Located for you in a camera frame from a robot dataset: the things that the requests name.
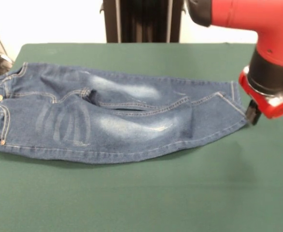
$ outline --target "table surface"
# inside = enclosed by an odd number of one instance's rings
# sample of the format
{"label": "table surface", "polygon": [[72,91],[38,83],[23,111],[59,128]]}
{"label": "table surface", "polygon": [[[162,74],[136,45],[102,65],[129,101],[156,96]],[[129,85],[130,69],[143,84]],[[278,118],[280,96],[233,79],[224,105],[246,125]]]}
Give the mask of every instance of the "table surface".
{"label": "table surface", "polygon": [[[27,44],[24,61],[237,80],[251,44]],[[242,93],[244,106],[249,98]],[[283,232],[283,117],[117,165],[0,153],[0,232]]]}

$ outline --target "faded denim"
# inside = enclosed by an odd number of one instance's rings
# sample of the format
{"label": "faded denim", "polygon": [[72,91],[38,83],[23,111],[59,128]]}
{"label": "faded denim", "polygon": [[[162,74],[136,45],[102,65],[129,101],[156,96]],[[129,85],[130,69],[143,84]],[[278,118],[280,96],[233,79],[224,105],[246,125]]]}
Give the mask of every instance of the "faded denim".
{"label": "faded denim", "polygon": [[41,160],[147,160],[247,124],[237,82],[24,63],[0,95],[0,151]]}

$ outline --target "jeans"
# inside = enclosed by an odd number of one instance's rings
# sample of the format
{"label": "jeans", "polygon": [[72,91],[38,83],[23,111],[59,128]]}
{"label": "jeans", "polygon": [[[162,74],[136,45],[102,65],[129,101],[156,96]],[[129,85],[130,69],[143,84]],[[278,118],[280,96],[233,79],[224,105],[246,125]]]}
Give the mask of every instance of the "jeans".
{"label": "jeans", "polygon": [[89,164],[152,159],[247,124],[237,82],[24,63],[0,76],[0,151]]}

